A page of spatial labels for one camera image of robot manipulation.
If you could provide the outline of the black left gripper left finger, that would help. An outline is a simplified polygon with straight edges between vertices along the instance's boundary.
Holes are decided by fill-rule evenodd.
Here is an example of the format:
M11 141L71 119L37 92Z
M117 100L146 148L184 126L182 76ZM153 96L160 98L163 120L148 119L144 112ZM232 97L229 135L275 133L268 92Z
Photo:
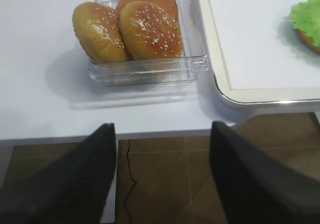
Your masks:
M103 124L44 169L0 191L1 223L100 223L117 166L115 126Z

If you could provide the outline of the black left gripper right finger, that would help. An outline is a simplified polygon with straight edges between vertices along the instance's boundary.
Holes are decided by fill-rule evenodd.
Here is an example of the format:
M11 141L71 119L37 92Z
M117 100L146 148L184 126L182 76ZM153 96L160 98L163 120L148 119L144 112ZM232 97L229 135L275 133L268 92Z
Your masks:
M228 223L319 223L319 182L212 123L209 163Z

